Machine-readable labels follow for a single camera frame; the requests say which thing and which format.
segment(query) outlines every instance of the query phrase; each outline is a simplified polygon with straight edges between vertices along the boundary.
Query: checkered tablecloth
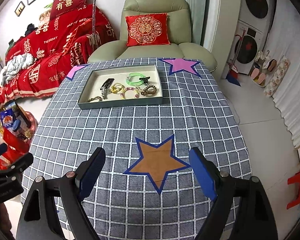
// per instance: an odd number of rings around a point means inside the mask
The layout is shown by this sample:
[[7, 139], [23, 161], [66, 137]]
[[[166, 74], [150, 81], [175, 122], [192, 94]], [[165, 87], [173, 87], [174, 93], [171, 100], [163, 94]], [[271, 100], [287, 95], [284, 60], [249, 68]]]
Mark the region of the checkered tablecloth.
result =
[[[102, 68], [156, 64], [164, 103], [81, 110], [77, 100], [91, 71]], [[211, 208], [191, 169], [168, 175], [159, 195], [147, 176], [125, 175], [140, 158], [135, 138], [159, 144], [175, 134], [175, 156], [189, 163], [189, 149], [233, 177], [251, 176], [247, 148], [216, 81], [203, 63], [201, 77], [187, 72], [169, 76], [170, 65], [155, 58], [94, 63], [65, 79], [53, 96], [34, 136], [34, 163], [25, 171], [22, 194], [34, 179], [57, 178], [75, 170], [97, 147], [106, 151], [106, 164], [89, 198], [82, 205], [101, 239], [193, 239]], [[59, 218], [69, 228], [62, 201]], [[226, 224], [235, 219], [238, 200]]]

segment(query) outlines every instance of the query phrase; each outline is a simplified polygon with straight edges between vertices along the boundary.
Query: red throw blanket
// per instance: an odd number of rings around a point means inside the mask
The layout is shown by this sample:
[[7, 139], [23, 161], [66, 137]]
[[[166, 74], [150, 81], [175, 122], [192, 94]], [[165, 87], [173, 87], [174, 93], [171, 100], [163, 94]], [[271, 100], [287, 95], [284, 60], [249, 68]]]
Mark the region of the red throw blanket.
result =
[[6, 56], [31, 53], [37, 61], [0, 88], [0, 105], [18, 97], [53, 95], [71, 68], [87, 63], [93, 51], [116, 40], [114, 31], [97, 8], [97, 44], [93, 44], [92, 5], [63, 14], [20, 39]]

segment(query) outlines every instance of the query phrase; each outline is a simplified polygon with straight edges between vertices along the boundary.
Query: pile of clothes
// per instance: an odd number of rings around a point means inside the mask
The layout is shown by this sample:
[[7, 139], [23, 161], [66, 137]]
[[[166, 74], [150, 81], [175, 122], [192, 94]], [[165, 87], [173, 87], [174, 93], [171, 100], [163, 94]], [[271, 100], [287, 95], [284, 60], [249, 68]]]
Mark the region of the pile of clothes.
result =
[[33, 65], [34, 62], [35, 58], [30, 53], [14, 56], [0, 71], [0, 87], [9, 84], [21, 70]]

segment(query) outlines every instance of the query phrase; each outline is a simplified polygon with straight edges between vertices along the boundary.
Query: green bangle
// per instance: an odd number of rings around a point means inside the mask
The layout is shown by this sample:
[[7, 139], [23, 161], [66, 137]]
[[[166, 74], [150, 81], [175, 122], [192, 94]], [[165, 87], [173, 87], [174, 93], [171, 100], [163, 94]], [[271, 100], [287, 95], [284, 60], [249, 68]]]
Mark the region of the green bangle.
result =
[[137, 72], [134, 72], [134, 73], [130, 73], [129, 76], [126, 78], [126, 83], [129, 85], [129, 86], [141, 86], [143, 84], [143, 81], [140, 80], [138, 82], [131, 82], [130, 79], [132, 77], [142, 77], [142, 78], [145, 78], [146, 76], [141, 74], [141, 73], [137, 73]]

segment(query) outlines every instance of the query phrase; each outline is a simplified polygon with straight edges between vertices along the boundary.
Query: green leather armchair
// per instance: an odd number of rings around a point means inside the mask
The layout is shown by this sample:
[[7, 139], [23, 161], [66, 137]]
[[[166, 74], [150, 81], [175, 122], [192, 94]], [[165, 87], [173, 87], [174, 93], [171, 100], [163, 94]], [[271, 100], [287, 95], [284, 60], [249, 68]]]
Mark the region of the green leather armchair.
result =
[[[126, 46], [126, 16], [165, 12], [168, 14], [170, 45]], [[126, 0], [121, 15], [120, 39], [100, 46], [89, 57], [88, 63], [141, 57], [198, 59], [204, 62], [211, 72], [217, 68], [217, 61], [208, 50], [191, 43], [190, 12], [186, 0]]]

